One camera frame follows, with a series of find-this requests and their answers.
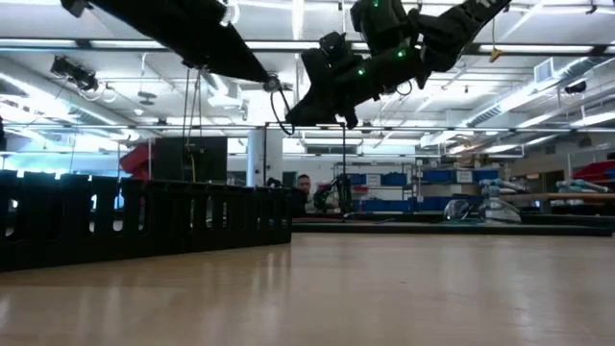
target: small robot arm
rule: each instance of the small robot arm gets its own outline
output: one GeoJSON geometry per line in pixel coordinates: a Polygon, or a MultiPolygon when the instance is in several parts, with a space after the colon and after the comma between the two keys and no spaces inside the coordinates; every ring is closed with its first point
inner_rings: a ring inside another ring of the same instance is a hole
{"type": "Polygon", "coordinates": [[[337,192],[337,203],[342,213],[349,213],[352,211],[352,196],[350,190],[350,179],[346,175],[339,175],[335,177],[330,183],[324,187],[318,189],[314,193],[314,207],[324,213],[327,212],[327,199],[333,193],[337,192]]]}

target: blue storage bin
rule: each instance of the blue storage bin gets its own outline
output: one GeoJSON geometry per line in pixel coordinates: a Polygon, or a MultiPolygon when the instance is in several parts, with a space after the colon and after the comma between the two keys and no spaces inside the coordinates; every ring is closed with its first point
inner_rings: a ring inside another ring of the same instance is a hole
{"type": "Polygon", "coordinates": [[[452,170],[433,169],[423,172],[423,181],[428,183],[449,183],[452,180],[452,170]]]}
{"type": "Polygon", "coordinates": [[[481,180],[494,180],[500,178],[500,171],[493,169],[479,169],[474,171],[474,182],[481,180]]]}
{"type": "Polygon", "coordinates": [[[381,176],[382,186],[404,186],[407,185],[407,175],[405,173],[387,173],[381,176]]]}
{"type": "Polygon", "coordinates": [[[386,203],[381,200],[363,201],[363,211],[385,211],[386,203]]]}
{"type": "Polygon", "coordinates": [[[350,185],[365,185],[367,184],[367,176],[365,174],[350,173],[347,174],[350,180],[350,185]]]}
{"type": "Polygon", "coordinates": [[[387,211],[402,211],[407,212],[410,211],[410,202],[409,201],[385,201],[387,202],[387,211]]]}
{"type": "Polygon", "coordinates": [[[438,209],[439,210],[444,210],[446,208],[446,206],[449,205],[449,202],[453,201],[454,199],[462,199],[462,198],[457,198],[457,197],[439,197],[439,201],[438,201],[438,209]]]}
{"type": "Polygon", "coordinates": [[[363,201],[364,211],[410,211],[410,201],[363,201]]]}
{"type": "Polygon", "coordinates": [[[423,197],[423,203],[420,207],[422,211],[439,211],[440,197],[423,197]]]}

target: ceiling pipe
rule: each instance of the ceiling pipe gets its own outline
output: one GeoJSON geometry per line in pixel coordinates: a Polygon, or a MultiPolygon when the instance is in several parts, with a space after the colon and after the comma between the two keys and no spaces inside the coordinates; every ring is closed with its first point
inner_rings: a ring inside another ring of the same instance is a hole
{"type": "MultiPolygon", "coordinates": [[[[580,58],[563,68],[553,72],[556,79],[547,84],[536,83],[534,80],[512,89],[509,93],[500,97],[496,102],[490,102],[482,105],[473,111],[470,111],[463,121],[457,124],[457,127],[476,127],[477,125],[512,111],[526,103],[535,100],[539,96],[544,95],[557,87],[570,84],[573,80],[583,76],[585,73],[601,66],[605,63],[613,61],[613,58],[580,58]]],[[[428,135],[421,138],[421,146],[430,146],[442,143],[455,136],[455,133],[447,132],[436,135],[428,135]]]]}

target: black robotic arm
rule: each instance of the black robotic arm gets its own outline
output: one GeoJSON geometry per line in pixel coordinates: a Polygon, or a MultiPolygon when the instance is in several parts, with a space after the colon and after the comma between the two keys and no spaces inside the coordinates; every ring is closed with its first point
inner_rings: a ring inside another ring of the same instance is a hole
{"type": "Polygon", "coordinates": [[[480,29],[510,1],[467,0],[434,17],[416,9],[405,14],[400,0],[359,0],[351,9],[353,26],[363,35],[371,58],[354,55],[344,35],[322,37],[320,49],[302,54],[311,86],[286,121],[333,123],[339,114],[354,128],[356,105],[378,100],[381,93],[394,92],[411,79],[423,88],[432,71],[451,69],[480,29]]]}

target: pillar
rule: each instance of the pillar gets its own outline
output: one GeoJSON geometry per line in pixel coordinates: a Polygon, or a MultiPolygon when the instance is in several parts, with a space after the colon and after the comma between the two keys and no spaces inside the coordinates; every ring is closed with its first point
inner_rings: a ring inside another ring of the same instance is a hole
{"type": "Polygon", "coordinates": [[[264,151],[264,130],[252,130],[248,134],[248,160],[246,167],[247,186],[263,186],[263,169],[266,170],[266,179],[274,178],[282,181],[283,175],[283,138],[280,130],[267,130],[266,164],[264,151]]]}

